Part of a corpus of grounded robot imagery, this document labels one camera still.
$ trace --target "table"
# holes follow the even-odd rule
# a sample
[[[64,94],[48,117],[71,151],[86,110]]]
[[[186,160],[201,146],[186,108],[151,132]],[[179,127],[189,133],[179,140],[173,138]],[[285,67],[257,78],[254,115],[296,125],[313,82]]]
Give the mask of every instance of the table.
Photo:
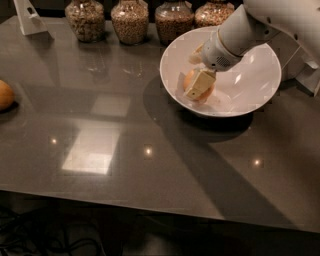
[[[320,232],[320,100],[281,84],[254,113],[195,116],[159,75],[148,41],[79,43],[63,18],[24,37],[0,25],[0,190]]]

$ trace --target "glass jar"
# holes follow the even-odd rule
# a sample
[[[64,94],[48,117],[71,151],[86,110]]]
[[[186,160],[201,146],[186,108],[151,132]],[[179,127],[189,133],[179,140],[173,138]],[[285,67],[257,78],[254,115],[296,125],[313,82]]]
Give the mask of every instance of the glass jar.
[[[234,8],[225,0],[208,0],[195,13],[195,28],[221,25],[232,13]]]
[[[119,0],[111,10],[111,21],[121,43],[140,44],[147,36],[149,11],[139,0]]]
[[[65,9],[66,18],[81,42],[97,42],[105,37],[103,5],[95,0],[72,0]]]
[[[156,8],[155,23],[160,42],[169,45],[180,35],[190,31],[194,13],[185,1],[166,0]]]

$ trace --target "dark floor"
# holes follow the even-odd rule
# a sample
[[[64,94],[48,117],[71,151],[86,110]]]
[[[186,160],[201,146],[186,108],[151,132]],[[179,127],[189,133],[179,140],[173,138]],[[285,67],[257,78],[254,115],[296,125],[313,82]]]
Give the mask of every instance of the dark floor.
[[[0,199],[4,256],[320,255],[320,234],[8,192],[0,193]],[[28,240],[23,245],[29,254],[22,252],[26,248],[14,248],[20,254],[1,249],[17,238]]]

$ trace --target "white bowl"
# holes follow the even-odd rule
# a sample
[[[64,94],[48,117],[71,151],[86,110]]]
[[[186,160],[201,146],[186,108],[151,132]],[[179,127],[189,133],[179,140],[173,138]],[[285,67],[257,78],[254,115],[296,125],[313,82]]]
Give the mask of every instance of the white bowl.
[[[217,72],[215,89],[205,103],[199,104],[183,95],[184,76],[196,67],[188,62],[188,57],[216,29],[192,30],[167,47],[160,62],[164,87],[179,104],[201,116],[231,117],[250,113],[272,98],[281,81],[279,60],[267,44],[248,51],[232,69]]]

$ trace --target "glossy table surface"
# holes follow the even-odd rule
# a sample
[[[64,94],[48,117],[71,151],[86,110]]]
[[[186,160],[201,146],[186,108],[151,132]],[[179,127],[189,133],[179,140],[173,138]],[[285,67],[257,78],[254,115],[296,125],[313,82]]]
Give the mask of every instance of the glossy table surface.
[[[0,190],[320,232],[320,100],[282,83],[254,113],[204,119],[159,75],[164,47],[79,43],[65,19],[0,25]]]

